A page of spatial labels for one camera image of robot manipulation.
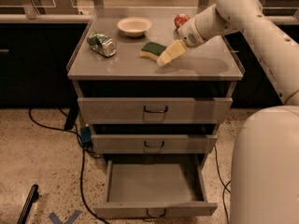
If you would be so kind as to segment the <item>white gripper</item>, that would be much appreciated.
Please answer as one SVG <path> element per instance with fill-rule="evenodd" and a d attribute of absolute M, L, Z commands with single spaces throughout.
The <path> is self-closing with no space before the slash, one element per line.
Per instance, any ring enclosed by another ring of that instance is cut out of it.
<path fill-rule="evenodd" d="M 206 43 L 205 39 L 201 37 L 197 30 L 195 18 L 187 20 L 180 28 L 178 28 L 178 35 L 185 43 L 179 39 L 168 46 L 157 59 L 157 64 L 160 66 L 166 65 L 184 54 L 187 47 L 197 48 Z"/>

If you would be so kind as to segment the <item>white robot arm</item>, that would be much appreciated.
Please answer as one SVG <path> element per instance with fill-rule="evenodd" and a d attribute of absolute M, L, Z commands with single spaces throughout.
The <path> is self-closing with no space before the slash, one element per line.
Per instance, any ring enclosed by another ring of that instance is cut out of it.
<path fill-rule="evenodd" d="M 230 224 L 299 224 L 299 45 L 262 13 L 258 0 L 216 0 L 178 27 L 165 65 L 216 35 L 239 31 L 282 105 L 250 116 L 235 139 Z"/>

